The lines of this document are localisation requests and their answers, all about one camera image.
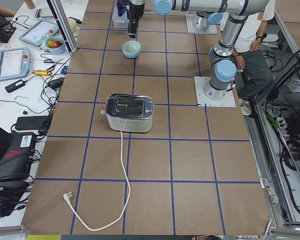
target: red fruit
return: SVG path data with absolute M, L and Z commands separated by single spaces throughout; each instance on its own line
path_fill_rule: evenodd
M 59 48 L 62 44 L 60 41 L 48 41 L 48 47 L 51 49 Z

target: white shirt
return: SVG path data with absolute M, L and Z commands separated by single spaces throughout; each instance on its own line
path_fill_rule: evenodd
M 270 0 L 265 9 L 258 13 L 248 16 L 234 45 L 238 53 L 245 53 L 247 51 L 250 51 L 250 45 L 256 40 L 256 33 L 260 27 L 261 22 L 271 20 L 274 17 L 275 4 L 276 0 Z M 223 13 L 223 18 L 220 21 L 221 31 L 223 31 L 226 25 L 228 16 L 228 12 Z

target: bowl of fruit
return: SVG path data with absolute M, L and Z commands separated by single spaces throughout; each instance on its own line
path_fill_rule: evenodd
M 66 50 L 66 44 L 62 36 L 51 36 L 44 44 L 46 49 L 55 55 L 61 55 Z

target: yellow tool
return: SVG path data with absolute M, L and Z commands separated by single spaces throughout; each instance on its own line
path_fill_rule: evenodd
M 32 71 L 33 74 L 38 74 L 38 75 L 41 75 L 41 76 L 50 76 L 52 75 L 52 71 L 47 71 L 47 70 L 33 70 Z

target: blue joint cap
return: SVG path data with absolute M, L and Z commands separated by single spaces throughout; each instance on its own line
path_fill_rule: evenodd
M 153 9 L 158 15 L 167 15 L 170 13 L 173 2 L 172 0 L 153 0 Z
M 208 17 L 207 23 L 210 25 L 216 25 L 221 21 L 223 16 L 224 14 L 221 12 L 214 12 Z
M 224 83 L 230 82 L 236 75 L 236 65 L 230 60 L 221 60 L 216 64 L 215 75 Z

